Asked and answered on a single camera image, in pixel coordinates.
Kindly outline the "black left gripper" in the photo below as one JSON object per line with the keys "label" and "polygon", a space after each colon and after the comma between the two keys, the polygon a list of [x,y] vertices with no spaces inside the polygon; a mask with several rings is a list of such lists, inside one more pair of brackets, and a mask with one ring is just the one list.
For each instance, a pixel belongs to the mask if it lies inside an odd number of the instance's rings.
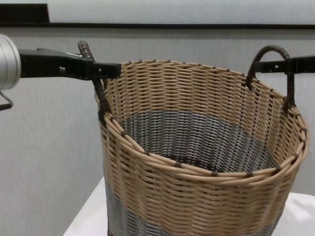
{"label": "black left gripper", "polygon": [[121,75],[119,63],[89,62],[79,55],[50,49],[18,50],[21,59],[22,78],[69,77],[116,79]]}

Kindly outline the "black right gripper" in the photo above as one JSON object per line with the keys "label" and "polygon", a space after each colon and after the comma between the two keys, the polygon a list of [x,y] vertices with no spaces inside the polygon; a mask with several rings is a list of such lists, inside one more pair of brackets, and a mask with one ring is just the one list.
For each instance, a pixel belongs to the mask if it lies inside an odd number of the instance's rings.
{"label": "black right gripper", "polygon": [[[288,73],[291,71],[292,59],[279,61],[258,61],[254,64],[255,73]],[[315,73],[315,56],[304,56],[294,59],[294,73]]]}

